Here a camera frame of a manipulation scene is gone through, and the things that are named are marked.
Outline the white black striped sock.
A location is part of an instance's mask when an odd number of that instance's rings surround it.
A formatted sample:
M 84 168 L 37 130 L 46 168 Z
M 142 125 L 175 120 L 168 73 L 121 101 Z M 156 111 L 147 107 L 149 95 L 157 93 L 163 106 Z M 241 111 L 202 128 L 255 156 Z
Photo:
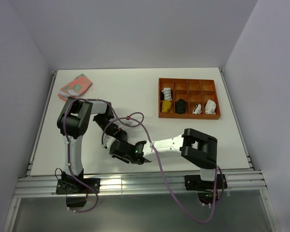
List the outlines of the white black striped sock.
M 160 91 L 160 100 L 162 101 L 172 101 L 172 93 L 170 87 L 165 87 Z

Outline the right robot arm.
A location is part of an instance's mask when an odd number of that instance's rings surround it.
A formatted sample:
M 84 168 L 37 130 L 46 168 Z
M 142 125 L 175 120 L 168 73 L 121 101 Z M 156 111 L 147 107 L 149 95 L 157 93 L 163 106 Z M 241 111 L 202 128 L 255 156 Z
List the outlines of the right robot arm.
M 112 158 L 125 163 L 143 165 L 158 158 L 183 157 L 200 168 L 202 187 L 208 189 L 216 183 L 218 140 L 203 132 L 188 128 L 177 137 L 134 145 L 107 135 L 103 142 Z

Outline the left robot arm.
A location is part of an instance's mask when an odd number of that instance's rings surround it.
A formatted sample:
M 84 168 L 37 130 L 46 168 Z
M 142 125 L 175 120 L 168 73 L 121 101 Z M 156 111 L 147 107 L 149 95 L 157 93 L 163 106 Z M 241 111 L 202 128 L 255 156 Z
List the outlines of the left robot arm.
M 86 101 L 69 97 L 59 114 L 57 127 L 65 137 L 67 145 L 67 156 L 63 176 L 70 178 L 67 188 L 73 193 L 79 193 L 84 189 L 84 168 L 82 165 L 81 150 L 82 139 L 88 129 L 91 115 L 93 121 L 104 131 L 104 134 L 119 141 L 128 140 L 127 133 L 120 129 L 118 125 L 112 123 L 115 113 L 112 105 L 108 101 L 93 100 Z

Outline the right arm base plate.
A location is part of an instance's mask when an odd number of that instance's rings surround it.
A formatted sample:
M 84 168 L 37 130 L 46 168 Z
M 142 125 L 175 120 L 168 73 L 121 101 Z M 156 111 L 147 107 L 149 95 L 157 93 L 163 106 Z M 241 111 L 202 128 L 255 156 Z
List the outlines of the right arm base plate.
M 201 180 L 201 175 L 185 175 L 185 188 L 186 190 L 193 191 L 209 191 L 214 189 L 213 181 Z M 226 189 L 228 187 L 225 174 L 217 174 L 217 186 L 216 189 Z

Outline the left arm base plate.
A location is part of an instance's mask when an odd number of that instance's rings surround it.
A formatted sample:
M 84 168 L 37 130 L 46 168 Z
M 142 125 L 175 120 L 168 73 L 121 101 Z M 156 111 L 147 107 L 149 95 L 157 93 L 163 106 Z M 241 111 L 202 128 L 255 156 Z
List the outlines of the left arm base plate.
M 76 182 L 76 185 L 68 184 L 61 179 L 58 180 L 56 194 L 66 195 L 66 194 L 94 194 L 99 193 L 101 180 L 99 178 L 85 178 L 82 180 L 88 187 Z

